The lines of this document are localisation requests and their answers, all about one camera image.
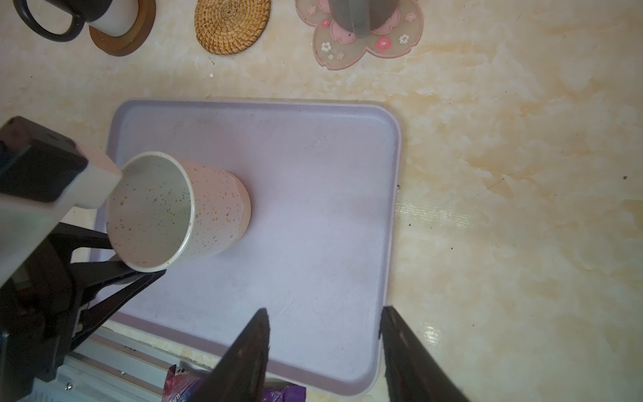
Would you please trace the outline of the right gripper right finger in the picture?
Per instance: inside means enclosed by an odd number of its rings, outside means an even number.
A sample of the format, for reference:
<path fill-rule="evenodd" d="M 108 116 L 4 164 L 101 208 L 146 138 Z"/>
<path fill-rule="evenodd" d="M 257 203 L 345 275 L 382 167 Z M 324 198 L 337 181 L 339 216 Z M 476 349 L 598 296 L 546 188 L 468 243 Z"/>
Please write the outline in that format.
<path fill-rule="evenodd" d="M 382 311 L 380 335 L 391 401 L 468 401 L 392 306 Z"/>

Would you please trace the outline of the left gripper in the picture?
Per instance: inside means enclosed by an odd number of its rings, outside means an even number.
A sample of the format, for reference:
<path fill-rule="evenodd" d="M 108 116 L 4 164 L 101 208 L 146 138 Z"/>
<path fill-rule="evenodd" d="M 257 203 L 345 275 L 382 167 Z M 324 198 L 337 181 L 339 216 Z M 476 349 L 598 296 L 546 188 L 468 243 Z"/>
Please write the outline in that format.
<path fill-rule="evenodd" d="M 71 263 L 80 248 L 111 250 L 108 235 L 59 223 L 1 287 L 1 400 L 27 396 L 33 380 L 55 375 L 75 351 L 166 271 L 140 272 L 122 261 Z M 104 288 L 123 285 L 94 304 Z"/>

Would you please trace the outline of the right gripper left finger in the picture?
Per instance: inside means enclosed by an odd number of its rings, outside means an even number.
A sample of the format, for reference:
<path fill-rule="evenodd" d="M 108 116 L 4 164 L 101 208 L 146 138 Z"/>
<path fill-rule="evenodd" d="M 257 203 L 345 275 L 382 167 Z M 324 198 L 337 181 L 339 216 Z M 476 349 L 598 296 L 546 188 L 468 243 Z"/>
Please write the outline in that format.
<path fill-rule="evenodd" d="M 261 308 L 189 401 L 260 401 L 269 343 L 269 316 Z"/>

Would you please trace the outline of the white mug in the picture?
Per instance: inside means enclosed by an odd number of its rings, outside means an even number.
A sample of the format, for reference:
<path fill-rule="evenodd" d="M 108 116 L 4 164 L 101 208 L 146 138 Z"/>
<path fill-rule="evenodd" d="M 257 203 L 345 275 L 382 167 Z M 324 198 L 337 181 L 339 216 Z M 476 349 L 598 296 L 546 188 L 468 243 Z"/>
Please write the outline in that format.
<path fill-rule="evenodd" d="M 145 273 L 227 251 L 250 221 L 251 198 L 234 174 L 165 152 L 132 158 L 105 206 L 113 250 Z"/>

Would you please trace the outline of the brown wooden round coaster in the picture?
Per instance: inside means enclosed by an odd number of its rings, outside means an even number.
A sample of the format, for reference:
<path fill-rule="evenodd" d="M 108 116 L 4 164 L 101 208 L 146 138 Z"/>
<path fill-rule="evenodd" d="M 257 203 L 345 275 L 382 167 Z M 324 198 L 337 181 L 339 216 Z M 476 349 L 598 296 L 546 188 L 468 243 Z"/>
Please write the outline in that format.
<path fill-rule="evenodd" d="M 138 1 L 136 18 L 133 18 L 133 11 L 133 1 L 112 1 L 108 11 L 90 23 L 89 32 L 94 44 L 116 57 L 138 50 L 152 31 L 157 4 L 154 0 Z"/>

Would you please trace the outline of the black mug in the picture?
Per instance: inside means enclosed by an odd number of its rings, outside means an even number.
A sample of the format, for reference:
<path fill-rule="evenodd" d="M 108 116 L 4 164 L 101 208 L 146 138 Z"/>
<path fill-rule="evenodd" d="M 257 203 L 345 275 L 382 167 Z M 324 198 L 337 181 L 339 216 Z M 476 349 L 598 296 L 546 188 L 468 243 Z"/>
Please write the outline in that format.
<path fill-rule="evenodd" d="M 46 7 L 68 19 L 64 30 L 46 28 L 31 9 L 35 1 L 15 0 L 13 6 L 21 20 L 37 35 L 54 42 L 74 40 L 85 25 L 110 37 L 126 34 L 137 20 L 139 2 L 135 0 L 49 0 Z"/>

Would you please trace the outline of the woven rattan round coaster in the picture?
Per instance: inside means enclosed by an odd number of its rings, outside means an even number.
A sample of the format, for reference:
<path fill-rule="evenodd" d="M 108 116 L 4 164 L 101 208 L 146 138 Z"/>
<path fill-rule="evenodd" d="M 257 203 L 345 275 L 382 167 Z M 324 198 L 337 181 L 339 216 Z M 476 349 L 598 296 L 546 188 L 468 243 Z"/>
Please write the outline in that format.
<path fill-rule="evenodd" d="M 196 39 L 211 54 L 236 55 L 259 39 L 270 14 L 270 0 L 199 0 Z"/>

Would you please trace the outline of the pink flower coaster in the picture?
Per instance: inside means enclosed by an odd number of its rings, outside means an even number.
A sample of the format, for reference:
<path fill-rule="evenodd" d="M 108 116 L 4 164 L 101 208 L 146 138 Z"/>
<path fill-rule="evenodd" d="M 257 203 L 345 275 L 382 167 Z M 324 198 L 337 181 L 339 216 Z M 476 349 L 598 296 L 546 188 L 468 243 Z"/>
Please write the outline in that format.
<path fill-rule="evenodd" d="M 394 59 L 410 53 L 418 45 L 424 29 L 424 16 L 417 1 L 402 1 L 383 25 L 359 39 L 335 21 L 328 1 L 296 1 L 300 19 L 314 28 L 312 48 L 319 65 L 343 70 L 370 54 Z"/>

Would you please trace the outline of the grey mug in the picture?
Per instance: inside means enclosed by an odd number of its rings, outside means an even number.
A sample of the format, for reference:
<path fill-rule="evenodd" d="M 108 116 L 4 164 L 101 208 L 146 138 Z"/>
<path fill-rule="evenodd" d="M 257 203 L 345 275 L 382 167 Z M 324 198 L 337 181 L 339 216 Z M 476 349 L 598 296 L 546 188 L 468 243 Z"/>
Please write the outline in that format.
<path fill-rule="evenodd" d="M 393 16 L 399 0 L 329 0 L 334 21 L 358 39 L 383 26 Z"/>

